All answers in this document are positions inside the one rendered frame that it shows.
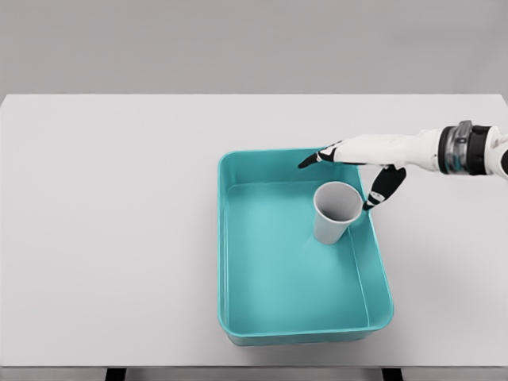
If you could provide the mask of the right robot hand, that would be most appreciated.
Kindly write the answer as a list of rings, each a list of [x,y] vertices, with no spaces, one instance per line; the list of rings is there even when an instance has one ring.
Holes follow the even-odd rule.
[[[361,135],[339,140],[306,157],[298,168],[309,167],[322,161],[330,163],[377,165],[382,168],[371,186],[363,210],[388,200],[406,178],[406,166],[420,163],[412,151],[413,138],[403,135]]]

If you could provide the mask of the white paper cup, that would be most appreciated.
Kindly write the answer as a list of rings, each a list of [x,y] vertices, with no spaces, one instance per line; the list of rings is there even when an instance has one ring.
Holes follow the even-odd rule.
[[[314,237],[322,244],[335,244],[362,213],[363,199],[351,185],[328,182],[313,197]]]

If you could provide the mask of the teal plastic basket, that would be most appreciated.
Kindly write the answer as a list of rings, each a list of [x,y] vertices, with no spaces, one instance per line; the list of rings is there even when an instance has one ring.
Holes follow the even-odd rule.
[[[238,346],[356,341],[387,327],[394,303],[369,214],[336,244],[314,238],[314,193],[357,166],[301,169],[308,148],[235,151],[217,166],[217,317]]]

